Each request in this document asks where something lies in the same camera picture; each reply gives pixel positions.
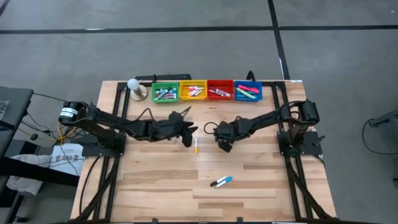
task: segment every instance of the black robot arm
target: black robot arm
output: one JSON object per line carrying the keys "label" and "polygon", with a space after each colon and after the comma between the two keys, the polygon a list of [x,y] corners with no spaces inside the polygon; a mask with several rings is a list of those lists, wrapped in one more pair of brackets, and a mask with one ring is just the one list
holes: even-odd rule
{"label": "black robot arm", "polygon": [[[184,146],[190,147],[192,133],[198,128],[191,127],[193,122],[183,120],[189,109],[187,108],[181,113],[173,111],[169,114],[168,119],[156,121],[147,108],[137,119],[130,121],[101,111],[93,103],[88,105],[84,102],[64,102],[58,120],[65,126],[81,128],[89,132],[98,138],[98,142],[110,149],[118,145],[117,139],[119,139],[121,133],[112,129],[105,129],[99,124],[124,131],[130,137],[139,141],[156,142],[181,136]],[[147,110],[149,110],[152,119],[139,120]]]}
{"label": "black robot arm", "polygon": [[[290,109],[297,107],[298,118],[294,118],[290,114]],[[302,136],[307,128],[314,126],[319,122],[319,115],[315,103],[311,101],[293,101],[282,105],[278,110],[266,113],[264,115],[247,119],[237,117],[233,122],[227,123],[222,121],[217,128],[214,129],[215,141],[218,146],[230,152],[232,144],[245,138],[249,138],[258,129],[262,129],[273,124],[291,122],[294,127],[289,131],[291,144],[300,144]]]}

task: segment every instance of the yellow basket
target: yellow basket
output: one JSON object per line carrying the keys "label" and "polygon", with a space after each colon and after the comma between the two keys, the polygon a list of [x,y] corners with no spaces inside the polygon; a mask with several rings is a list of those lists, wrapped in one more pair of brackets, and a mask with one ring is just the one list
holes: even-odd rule
{"label": "yellow basket", "polygon": [[[207,97],[207,80],[181,80],[180,81],[180,98],[181,100],[205,100]],[[202,91],[197,96],[190,96],[191,92],[188,87],[197,86],[203,87]]]}

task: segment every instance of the green basket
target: green basket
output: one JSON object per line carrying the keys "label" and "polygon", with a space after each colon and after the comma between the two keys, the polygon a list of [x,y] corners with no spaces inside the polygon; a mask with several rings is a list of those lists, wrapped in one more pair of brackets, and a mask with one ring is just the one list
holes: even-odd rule
{"label": "green basket", "polygon": [[[177,97],[176,99],[164,99],[164,100],[155,100],[156,98],[156,90],[159,89],[169,89],[169,88],[176,88],[177,89]],[[175,103],[179,99],[178,95],[178,82],[175,83],[153,83],[152,84],[152,100],[155,103]]]}

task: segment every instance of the red basket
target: red basket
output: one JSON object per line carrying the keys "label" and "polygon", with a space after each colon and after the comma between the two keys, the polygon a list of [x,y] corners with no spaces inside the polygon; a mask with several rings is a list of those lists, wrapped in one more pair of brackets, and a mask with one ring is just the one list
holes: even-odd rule
{"label": "red basket", "polygon": [[[231,96],[220,96],[210,91],[216,88],[229,93]],[[209,100],[232,100],[234,98],[234,81],[233,80],[207,80],[207,97]]]}

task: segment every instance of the white ball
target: white ball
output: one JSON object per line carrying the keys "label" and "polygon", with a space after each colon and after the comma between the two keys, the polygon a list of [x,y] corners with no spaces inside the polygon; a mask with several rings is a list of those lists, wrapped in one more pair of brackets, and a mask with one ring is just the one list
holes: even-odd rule
{"label": "white ball", "polygon": [[130,90],[138,90],[139,88],[139,81],[136,80],[135,78],[130,79],[127,82],[127,87],[129,87]]}

